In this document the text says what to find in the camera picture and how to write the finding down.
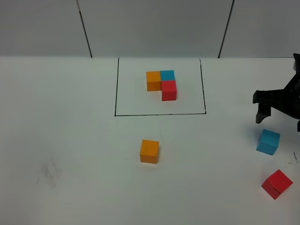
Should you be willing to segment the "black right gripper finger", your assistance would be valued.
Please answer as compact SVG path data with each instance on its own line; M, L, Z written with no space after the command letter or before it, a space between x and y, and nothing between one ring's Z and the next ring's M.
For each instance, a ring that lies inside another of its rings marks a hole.
M253 94L253 103L258 103L258 111L255 122L259 124L266 117L271 116L271 108L275 108L283 112L284 96L283 90L257 90Z
M300 120L297 122L297 131L300 132Z

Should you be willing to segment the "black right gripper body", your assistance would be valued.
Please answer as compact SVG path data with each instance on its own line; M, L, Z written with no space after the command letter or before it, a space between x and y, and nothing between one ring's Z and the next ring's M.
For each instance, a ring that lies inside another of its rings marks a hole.
M300 119L300 55L293 54L294 65L293 68L296 74L289 81L289 83L281 90L277 100L272 104L274 108L294 119Z

